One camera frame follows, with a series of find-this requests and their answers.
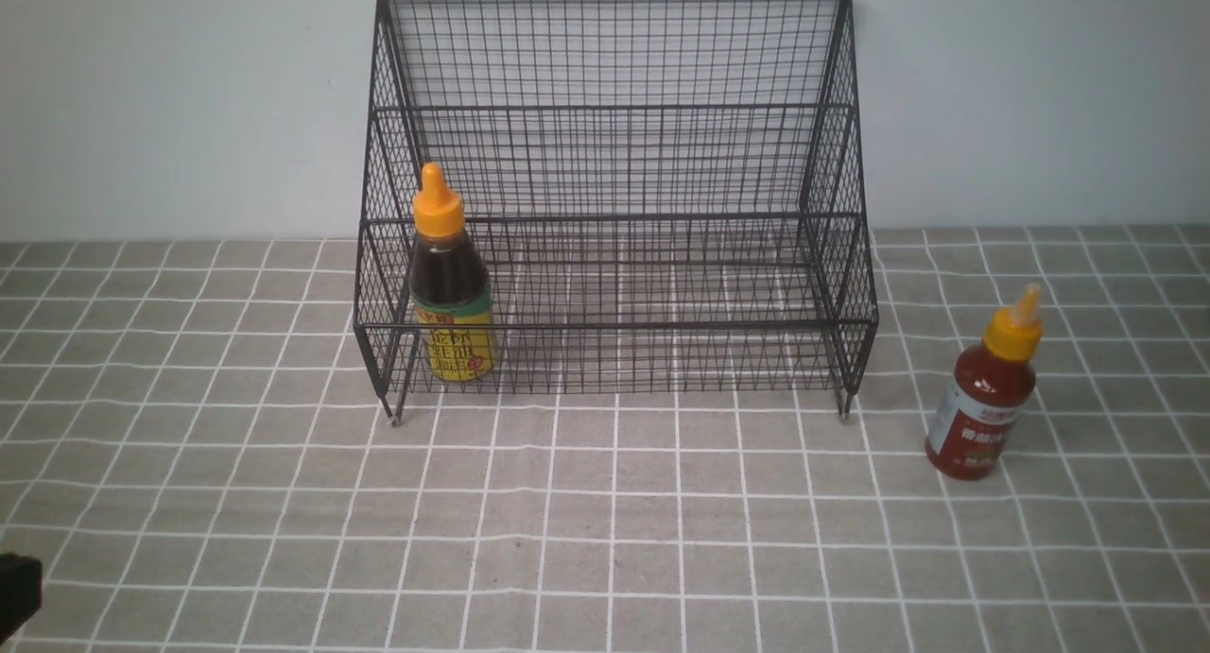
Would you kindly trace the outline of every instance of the bottle label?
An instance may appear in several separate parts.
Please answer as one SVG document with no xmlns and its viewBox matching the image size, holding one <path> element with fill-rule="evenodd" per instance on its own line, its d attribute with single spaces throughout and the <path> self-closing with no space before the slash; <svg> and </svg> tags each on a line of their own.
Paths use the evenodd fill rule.
<svg viewBox="0 0 1210 653">
<path fill-rule="evenodd" d="M 482 377 L 496 365 L 496 343 L 491 330 L 491 291 L 467 305 L 444 308 L 411 299 L 416 322 L 432 325 L 425 330 L 428 366 L 438 378 L 466 382 Z"/>
<path fill-rule="evenodd" d="M 940 460 L 972 469 L 986 469 L 1004 450 L 1004 439 L 1020 408 L 995 408 L 979 403 L 950 382 L 928 426 L 928 443 Z"/>
</svg>

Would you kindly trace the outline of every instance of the orange bottle cap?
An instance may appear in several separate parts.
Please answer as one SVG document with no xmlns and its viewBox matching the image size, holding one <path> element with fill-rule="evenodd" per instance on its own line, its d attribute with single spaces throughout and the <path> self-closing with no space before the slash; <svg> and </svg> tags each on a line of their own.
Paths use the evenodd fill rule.
<svg viewBox="0 0 1210 653">
<path fill-rule="evenodd" d="M 987 351 L 1014 363 L 1025 363 L 1033 357 L 1042 340 L 1042 320 L 1038 318 L 1041 299 L 1042 288 L 1030 285 L 1015 305 L 998 310 L 984 333 Z"/>
<path fill-rule="evenodd" d="M 433 239 L 450 238 L 462 232 L 466 226 L 462 197 L 445 184 L 442 167 L 437 162 L 425 163 L 420 181 L 420 192 L 411 200 L 416 231 Z"/>
</svg>

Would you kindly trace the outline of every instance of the plastic bottle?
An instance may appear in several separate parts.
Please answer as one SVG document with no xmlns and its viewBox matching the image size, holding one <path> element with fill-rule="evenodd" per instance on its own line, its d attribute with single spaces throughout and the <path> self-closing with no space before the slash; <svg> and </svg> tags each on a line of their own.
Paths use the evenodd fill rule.
<svg viewBox="0 0 1210 653">
<path fill-rule="evenodd" d="M 980 480 L 999 460 L 1036 385 L 1030 359 L 1042 340 L 1041 291 L 1037 285 L 1026 288 L 1016 305 L 996 313 L 983 342 L 958 356 L 953 381 L 924 439 L 924 453 L 943 474 Z"/>
<path fill-rule="evenodd" d="M 488 266 L 466 235 L 462 197 L 450 190 L 442 167 L 425 163 L 413 201 L 416 244 L 411 255 L 411 301 L 425 330 L 428 368 L 438 378 L 465 382 L 496 365 Z"/>
</svg>

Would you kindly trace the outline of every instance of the black wire shelf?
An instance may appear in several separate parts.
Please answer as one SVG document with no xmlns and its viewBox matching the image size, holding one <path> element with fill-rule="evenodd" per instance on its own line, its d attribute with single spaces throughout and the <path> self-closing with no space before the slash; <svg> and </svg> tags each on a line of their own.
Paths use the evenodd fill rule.
<svg viewBox="0 0 1210 653">
<path fill-rule="evenodd" d="M 428 370 L 424 162 L 491 275 L 496 368 Z M 355 334 L 410 392 L 834 391 L 877 330 L 852 0 L 379 0 Z"/>
</svg>

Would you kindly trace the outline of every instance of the wire rack frame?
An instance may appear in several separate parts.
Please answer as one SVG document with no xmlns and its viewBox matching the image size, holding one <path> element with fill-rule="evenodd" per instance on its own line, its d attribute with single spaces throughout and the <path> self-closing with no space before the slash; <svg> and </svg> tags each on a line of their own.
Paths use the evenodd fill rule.
<svg viewBox="0 0 1210 653">
<path fill-rule="evenodd" d="M 497 368 L 442 382 L 408 291 L 462 193 Z M 355 334 L 409 392 L 829 389 L 876 333 L 852 0 L 379 0 Z"/>
</svg>

